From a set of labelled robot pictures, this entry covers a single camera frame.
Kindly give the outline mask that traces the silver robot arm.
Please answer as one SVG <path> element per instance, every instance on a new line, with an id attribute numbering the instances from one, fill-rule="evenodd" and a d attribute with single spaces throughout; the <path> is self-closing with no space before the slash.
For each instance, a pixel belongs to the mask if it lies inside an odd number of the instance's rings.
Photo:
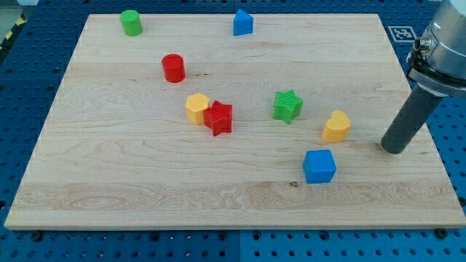
<path id="1" fill-rule="evenodd" d="M 465 0 L 444 0 L 408 55 L 408 78 L 437 96 L 465 97 Z"/>

